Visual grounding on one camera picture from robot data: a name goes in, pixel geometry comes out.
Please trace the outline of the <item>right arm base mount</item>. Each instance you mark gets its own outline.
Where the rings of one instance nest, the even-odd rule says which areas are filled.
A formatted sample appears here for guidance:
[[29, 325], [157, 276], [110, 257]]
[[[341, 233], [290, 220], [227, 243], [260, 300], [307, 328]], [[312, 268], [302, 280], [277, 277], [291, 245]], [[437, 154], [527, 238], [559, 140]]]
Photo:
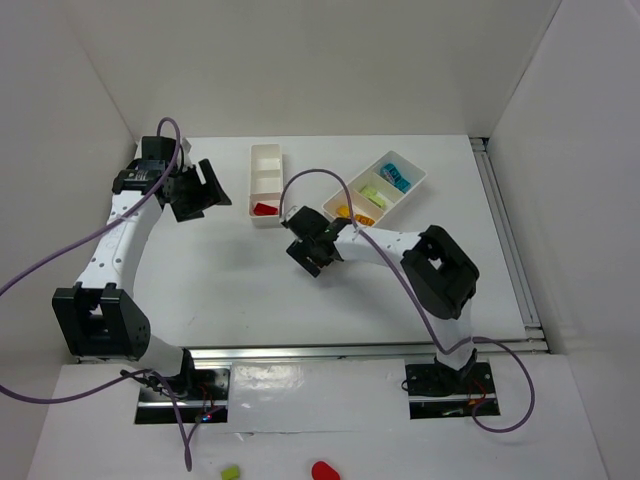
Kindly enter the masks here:
[[407, 364], [401, 388], [408, 395], [411, 420], [499, 416], [500, 407], [488, 362], [476, 363], [461, 382], [447, 380], [434, 363]]

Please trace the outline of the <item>orange and green lego stack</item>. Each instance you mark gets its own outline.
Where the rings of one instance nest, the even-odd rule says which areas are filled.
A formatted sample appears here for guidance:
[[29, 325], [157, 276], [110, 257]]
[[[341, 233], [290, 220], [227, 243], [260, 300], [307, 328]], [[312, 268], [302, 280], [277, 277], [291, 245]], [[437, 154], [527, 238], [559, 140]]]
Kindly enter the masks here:
[[375, 224], [375, 221], [372, 218], [365, 215], [355, 214], [354, 218], [359, 224], [364, 226], [373, 226]]

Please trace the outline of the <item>green lego brick from stack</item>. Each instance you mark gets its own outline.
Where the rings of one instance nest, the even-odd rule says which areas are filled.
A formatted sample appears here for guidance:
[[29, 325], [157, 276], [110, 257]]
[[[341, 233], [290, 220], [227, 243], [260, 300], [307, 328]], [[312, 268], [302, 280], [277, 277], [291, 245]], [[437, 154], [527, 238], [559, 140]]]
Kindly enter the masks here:
[[384, 210], [386, 208], [386, 202], [378, 196], [368, 197], [368, 200], [381, 210]]

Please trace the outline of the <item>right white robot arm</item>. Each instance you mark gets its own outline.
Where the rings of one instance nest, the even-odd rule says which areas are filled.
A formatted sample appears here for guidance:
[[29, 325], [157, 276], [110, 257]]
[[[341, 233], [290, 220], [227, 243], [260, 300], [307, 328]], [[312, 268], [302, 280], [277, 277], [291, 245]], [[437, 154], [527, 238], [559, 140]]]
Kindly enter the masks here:
[[356, 227], [346, 218], [329, 221], [306, 206], [289, 210], [281, 224], [295, 236], [287, 254], [314, 277], [333, 262], [389, 268], [436, 346], [422, 393], [443, 397], [465, 384], [477, 359], [471, 307], [479, 270], [445, 229], [432, 225], [424, 232], [396, 232]]

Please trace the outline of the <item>cyan lego stack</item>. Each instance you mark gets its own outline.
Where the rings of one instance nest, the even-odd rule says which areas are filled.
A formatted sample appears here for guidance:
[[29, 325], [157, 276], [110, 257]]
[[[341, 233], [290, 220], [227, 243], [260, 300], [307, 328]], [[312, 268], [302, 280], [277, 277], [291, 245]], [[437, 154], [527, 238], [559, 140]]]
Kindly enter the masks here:
[[404, 180], [397, 167], [393, 163], [386, 163], [380, 167], [379, 174], [390, 184], [398, 186]]

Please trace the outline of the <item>red lego brick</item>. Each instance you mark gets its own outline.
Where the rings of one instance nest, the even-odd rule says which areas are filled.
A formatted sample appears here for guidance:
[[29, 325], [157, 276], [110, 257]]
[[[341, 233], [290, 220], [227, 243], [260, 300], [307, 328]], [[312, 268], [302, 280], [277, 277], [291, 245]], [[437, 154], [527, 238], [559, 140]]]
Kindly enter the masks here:
[[253, 208], [254, 216], [278, 216], [279, 209], [276, 206], [263, 203], [256, 202]]

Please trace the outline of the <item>light green lego brick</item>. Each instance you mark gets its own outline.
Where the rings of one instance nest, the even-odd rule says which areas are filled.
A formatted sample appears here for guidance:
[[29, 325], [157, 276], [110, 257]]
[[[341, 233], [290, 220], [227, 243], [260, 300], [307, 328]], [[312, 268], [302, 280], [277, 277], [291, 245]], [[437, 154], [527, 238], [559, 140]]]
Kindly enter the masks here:
[[369, 185], [366, 185], [360, 190], [360, 194], [366, 198], [377, 196], [377, 190]]

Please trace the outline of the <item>small cyan lego brick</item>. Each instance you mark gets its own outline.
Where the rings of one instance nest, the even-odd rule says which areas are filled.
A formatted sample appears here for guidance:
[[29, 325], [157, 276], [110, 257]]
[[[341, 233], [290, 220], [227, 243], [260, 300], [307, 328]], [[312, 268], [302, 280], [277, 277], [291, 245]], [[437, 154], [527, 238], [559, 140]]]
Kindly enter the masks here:
[[406, 194], [411, 189], [411, 183], [408, 182], [405, 178], [401, 177], [395, 182], [395, 187], [403, 194]]

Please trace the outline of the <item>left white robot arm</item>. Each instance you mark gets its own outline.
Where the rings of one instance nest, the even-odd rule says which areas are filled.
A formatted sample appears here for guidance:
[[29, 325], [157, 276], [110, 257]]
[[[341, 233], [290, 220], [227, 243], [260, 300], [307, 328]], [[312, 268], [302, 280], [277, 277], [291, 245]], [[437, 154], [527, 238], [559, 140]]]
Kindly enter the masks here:
[[73, 286], [59, 288], [52, 307], [70, 353], [78, 359], [127, 361], [155, 370], [179, 398], [199, 381], [187, 349], [151, 332], [133, 298], [149, 235], [165, 208], [185, 222], [206, 209], [230, 204], [207, 159], [192, 163], [188, 141], [144, 136], [140, 155], [112, 184], [109, 231], [104, 233]]

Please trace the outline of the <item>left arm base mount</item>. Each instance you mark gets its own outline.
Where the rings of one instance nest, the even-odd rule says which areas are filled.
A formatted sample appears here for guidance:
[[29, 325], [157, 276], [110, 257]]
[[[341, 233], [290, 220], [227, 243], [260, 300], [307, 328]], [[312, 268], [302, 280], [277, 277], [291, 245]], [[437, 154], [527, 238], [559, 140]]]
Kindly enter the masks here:
[[[223, 424], [228, 421], [231, 380], [229, 367], [197, 369], [187, 387], [170, 381], [176, 405], [185, 424]], [[141, 385], [134, 423], [137, 425], [176, 424], [173, 403], [167, 389], [155, 377], [138, 378]]]

